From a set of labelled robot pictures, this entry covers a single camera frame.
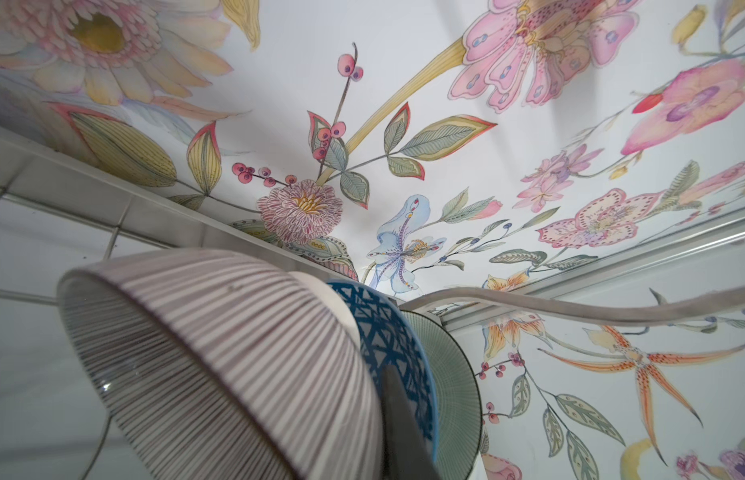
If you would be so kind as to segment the purple striped bowl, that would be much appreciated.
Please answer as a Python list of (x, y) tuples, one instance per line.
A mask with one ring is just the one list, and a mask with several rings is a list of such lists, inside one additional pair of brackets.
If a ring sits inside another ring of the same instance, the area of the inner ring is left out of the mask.
[(226, 250), (76, 268), (58, 308), (96, 393), (156, 479), (379, 479), (360, 349), (290, 274)]

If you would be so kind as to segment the pale green ceramic bowl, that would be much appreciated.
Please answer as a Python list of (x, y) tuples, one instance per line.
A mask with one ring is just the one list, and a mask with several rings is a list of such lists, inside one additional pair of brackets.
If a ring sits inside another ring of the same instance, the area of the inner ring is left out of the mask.
[(454, 337), (432, 319), (404, 313), (425, 348), (436, 381), (436, 468), (443, 479), (472, 477), (480, 456), (482, 408), (472, 366)]

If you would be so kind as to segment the blue patterned ceramic bowl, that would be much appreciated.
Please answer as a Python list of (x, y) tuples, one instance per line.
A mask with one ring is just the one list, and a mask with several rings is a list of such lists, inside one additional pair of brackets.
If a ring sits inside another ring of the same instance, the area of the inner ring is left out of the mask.
[(344, 301), (360, 332), (360, 352), (378, 390), (383, 373), (393, 366), (431, 459), (438, 458), (439, 426), (436, 382), (415, 330), (386, 295), (352, 280), (330, 280), (328, 286)]

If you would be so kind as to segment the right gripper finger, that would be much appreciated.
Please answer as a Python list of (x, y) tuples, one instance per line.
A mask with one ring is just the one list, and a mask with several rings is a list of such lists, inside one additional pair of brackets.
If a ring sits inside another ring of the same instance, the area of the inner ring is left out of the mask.
[(392, 480), (439, 479), (395, 366), (383, 370), (382, 410), (385, 422), (385, 471)]

